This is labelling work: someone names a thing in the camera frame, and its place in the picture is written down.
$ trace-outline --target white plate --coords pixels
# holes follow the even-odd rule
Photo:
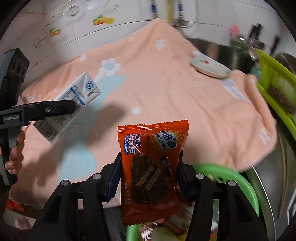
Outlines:
[[[199,72],[214,78],[225,79],[232,73],[232,71],[225,65],[222,65],[211,58],[192,58],[190,63]]]

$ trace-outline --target yellow hose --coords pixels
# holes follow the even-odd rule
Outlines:
[[[170,24],[172,20],[171,0],[166,0],[166,4],[167,4],[167,19],[168,19],[168,24]]]

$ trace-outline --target white carton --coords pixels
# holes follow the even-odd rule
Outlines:
[[[59,115],[47,117],[44,120],[38,120],[34,123],[34,126],[48,142],[52,143],[66,125],[100,93],[95,82],[93,82],[88,73],[85,72],[54,99],[54,101],[74,100],[76,103],[75,112],[70,115]]]

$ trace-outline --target green plastic basket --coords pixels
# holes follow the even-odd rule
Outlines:
[[[243,193],[248,198],[249,202],[253,206],[255,212],[259,216],[259,203],[256,193],[251,184],[238,172],[213,164],[199,164],[194,165],[194,169],[197,173],[202,173],[212,181],[226,183],[229,180],[235,181],[241,188]],[[139,241],[140,231],[139,224],[128,226],[126,230],[126,241]]]
[[[268,92],[270,85],[275,87],[284,97],[296,106],[296,76],[285,66],[266,53],[257,50],[261,69],[261,78],[257,82],[259,91],[265,101],[274,109],[289,129],[296,141],[296,121]]]

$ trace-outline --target peach blanket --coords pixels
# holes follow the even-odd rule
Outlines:
[[[22,93],[25,102],[53,100],[84,72],[102,93],[53,144],[32,124],[28,127],[23,169],[11,188],[12,199],[41,207],[61,180],[82,181],[100,172],[120,151],[117,127],[122,125],[187,119],[184,162],[236,170],[258,163],[274,148],[276,123],[255,77],[240,71],[228,80],[207,77],[190,66],[194,51],[176,29],[156,19],[32,83]]]

